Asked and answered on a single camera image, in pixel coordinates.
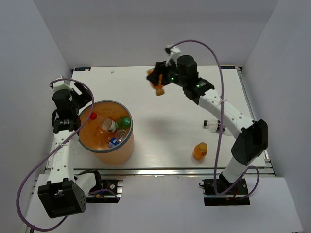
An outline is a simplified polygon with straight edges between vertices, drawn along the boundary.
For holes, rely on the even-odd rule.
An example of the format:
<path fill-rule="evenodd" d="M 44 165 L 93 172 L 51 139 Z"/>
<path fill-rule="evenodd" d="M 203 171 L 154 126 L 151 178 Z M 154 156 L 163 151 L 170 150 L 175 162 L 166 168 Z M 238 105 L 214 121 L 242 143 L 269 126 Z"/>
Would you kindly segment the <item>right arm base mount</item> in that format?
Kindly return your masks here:
<path fill-rule="evenodd" d="M 241 179 L 230 191 L 224 195 L 217 195 L 214 192 L 213 179 L 204 179 L 199 183 L 203 190 L 205 206 L 249 206 L 248 187 L 245 179 Z"/>

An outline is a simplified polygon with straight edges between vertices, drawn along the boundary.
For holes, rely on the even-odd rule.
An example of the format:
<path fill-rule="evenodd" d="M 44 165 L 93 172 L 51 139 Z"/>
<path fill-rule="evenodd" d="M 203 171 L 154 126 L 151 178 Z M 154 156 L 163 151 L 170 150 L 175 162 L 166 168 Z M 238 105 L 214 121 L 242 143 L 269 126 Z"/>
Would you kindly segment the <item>orange juice bottle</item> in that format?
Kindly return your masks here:
<path fill-rule="evenodd" d="M 165 94 L 165 90 L 163 89 L 163 85 L 162 85 L 162 75 L 159 76 L 159 82 L 158 82 L 158 86 L 153 85 L 150 82 L 151 87 L 155 90 L 155 94 L 157 96 L 162 96 Z"/>
<path fill-rule="evenodd" d="M 208 146 L 205 142 L 201 142 L 197 144 L 192 152 L 192 157 L 197 160 L 201 161 L 205 158 L 208 152 Z"/>

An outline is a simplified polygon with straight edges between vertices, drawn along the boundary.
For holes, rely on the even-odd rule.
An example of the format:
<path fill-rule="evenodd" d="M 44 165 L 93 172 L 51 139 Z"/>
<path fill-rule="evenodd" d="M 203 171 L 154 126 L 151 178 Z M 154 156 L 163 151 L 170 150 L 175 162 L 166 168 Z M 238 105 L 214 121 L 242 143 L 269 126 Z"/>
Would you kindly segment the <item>clear bottle red cap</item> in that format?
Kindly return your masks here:
<path fill-rule="evenodd" d="M 90 122 L 96 129 L 106 131 L 108 133 L 115 133 L 117 131 L 115 121 L 111 118 L 92 112 L 90 115 Z"/>

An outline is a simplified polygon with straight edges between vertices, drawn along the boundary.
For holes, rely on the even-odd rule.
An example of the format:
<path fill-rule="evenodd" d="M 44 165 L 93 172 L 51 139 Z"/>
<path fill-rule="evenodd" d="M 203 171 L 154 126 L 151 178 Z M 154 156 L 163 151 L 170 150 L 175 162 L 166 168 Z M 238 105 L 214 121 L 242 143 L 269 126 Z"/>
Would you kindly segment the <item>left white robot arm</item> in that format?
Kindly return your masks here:
<path fill-rule="evenodd" d="M 38 197 L 50 218 L 83 213 L 86 197 L 102 190 L 103 182 L 97 170 L 74 175 L 74 149 L 78 130 L 82 126 L 79 110 L 92 101 L 90 92 L 79 83 L 78 94 L 63 79 L 52 84 L 52 100 L 56 110 L 52 117 L 54 146 L 52 167 L 45 185 L 38 188 Z"/>

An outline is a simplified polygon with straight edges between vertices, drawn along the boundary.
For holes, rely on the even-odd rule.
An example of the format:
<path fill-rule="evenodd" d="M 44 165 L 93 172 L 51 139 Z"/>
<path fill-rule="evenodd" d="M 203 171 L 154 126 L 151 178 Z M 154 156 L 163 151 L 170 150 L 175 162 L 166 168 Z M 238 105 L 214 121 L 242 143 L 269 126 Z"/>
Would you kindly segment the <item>clear bottle blue label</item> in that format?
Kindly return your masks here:
<path fill-rule="evenodd" d="M 120 143 L 127 137 L 128 132 L 124 129 L 117 130 L 115 133 L 115 139 Z"/>

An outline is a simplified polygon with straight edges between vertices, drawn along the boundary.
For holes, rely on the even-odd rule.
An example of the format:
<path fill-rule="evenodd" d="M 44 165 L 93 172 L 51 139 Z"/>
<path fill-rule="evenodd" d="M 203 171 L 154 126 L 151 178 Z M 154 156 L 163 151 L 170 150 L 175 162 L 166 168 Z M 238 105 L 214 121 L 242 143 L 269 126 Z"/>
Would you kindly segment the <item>green plastic bottle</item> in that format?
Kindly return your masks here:
<path fill-rule="evenodd" d="M 123 116 L 120 117 L 116 123 L 115 127 L 117 130 L 126 130 L 131 127 L 131 119 L 129 117 Z"/>

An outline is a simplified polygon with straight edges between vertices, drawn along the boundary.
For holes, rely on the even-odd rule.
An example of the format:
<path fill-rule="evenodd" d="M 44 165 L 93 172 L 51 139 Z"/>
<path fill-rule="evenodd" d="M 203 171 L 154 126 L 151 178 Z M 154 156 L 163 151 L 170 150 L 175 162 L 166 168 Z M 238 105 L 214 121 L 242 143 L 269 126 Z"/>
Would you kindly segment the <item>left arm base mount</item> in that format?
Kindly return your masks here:
<path fill-rule="evenodd" d="M 74 180 L 84 191 L 87 203 L 118 203 L 121 198 L 121 181 L 103 179 L 96 169 L 82 171 Z"/>

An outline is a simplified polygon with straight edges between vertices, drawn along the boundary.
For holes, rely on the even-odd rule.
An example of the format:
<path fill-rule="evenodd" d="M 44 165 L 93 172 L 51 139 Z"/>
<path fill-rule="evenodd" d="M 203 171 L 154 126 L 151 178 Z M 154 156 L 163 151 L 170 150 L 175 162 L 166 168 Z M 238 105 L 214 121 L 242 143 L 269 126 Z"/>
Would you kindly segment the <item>clear bottle black cap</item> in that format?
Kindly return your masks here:
<path fill-rule="evenodd" d="M 219 133 L 221 131 L 221 124 L 217 119 L 205 120 L 203 128 L 209 130 L 211 133 Z M 222 127 L 222 134 L 227 136 L 232 135 L 225 125 Z"/>

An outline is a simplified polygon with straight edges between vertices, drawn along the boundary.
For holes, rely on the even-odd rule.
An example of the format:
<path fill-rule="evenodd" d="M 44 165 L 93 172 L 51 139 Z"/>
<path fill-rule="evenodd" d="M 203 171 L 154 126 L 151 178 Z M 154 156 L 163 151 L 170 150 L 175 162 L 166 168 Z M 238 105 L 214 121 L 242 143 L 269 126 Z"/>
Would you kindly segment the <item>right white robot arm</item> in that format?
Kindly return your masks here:
<path fill-rule="evenodd" d="M 216 181 L 219 192 L 232 193 L 248 166 L 267 149 L 267 123 L 262 119 L 253 120 L 225 101 L 214 85 L 199 77 L 197 63 L 192 56 L 180 56 L 176 62 L 156 62 L 147 74 L 146 79 L 155 90 L 171 83 L 182 87 L 188 99 L 210 112 L 232 133 L 235 138 L 232 158 Z"/>

